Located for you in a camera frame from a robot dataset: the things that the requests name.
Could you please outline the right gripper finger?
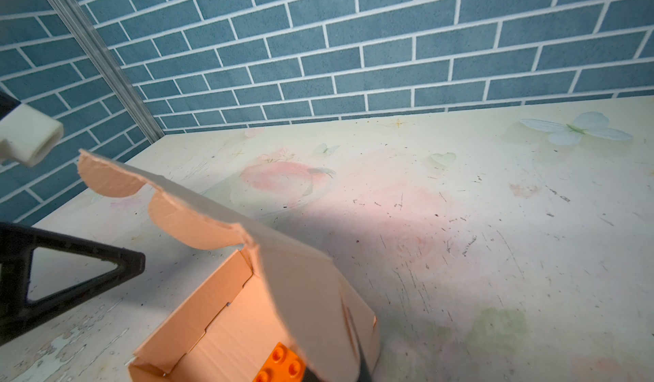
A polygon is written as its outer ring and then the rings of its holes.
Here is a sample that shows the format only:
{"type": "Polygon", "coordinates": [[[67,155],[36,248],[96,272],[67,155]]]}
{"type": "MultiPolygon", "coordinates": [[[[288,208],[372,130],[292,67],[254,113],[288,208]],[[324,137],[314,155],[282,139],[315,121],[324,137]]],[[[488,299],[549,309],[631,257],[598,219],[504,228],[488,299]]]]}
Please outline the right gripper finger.
{"type": "Polygon", "coordinates": [[[357,382],[372,382],[371,371],[367,365],[364,350],[359,340],[357,341],[357,347],[360,356],[359,377],[357,378],[357,382]]]}

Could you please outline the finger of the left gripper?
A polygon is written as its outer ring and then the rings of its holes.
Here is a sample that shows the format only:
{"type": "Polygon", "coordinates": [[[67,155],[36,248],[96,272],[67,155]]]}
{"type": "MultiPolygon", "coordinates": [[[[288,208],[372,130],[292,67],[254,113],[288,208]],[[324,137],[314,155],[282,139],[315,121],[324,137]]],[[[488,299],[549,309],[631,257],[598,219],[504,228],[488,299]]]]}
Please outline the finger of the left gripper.
{"type": "Polygon", "coordinates": [[[1,223],[3,345],[141,275],[146,255],[35,227],[1,223]]]}

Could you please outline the small orange tag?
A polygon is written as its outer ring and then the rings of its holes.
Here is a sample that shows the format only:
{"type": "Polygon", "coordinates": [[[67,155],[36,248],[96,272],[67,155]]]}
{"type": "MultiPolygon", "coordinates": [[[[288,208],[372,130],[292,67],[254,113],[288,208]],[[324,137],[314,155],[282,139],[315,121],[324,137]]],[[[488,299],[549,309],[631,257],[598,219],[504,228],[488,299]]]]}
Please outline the small orange tag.
{"type": "Polygon", "coordinates": [[[301,382],[307,373],[304,361],[279,342],[256,373],[254,382],[301,382]]]}

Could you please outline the pink cardboard paper box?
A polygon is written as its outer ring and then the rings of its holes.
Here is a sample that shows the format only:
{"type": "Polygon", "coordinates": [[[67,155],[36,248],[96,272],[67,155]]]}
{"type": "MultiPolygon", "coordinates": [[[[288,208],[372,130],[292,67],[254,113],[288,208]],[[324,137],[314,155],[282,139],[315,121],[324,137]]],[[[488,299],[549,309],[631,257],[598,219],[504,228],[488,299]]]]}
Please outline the pink cardboard paper box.
{"type": "Polygon", "coordinates": [[[94,192],[121,198],[151,186],[150,219],[199,250],[232,254],[148,339],[134,381],[253,381],[279,342],[306,364],[303,381],[357,381],[359,340],[371,377],[377,318],[327,254],[150,172],[81,152],[94,192]]]}

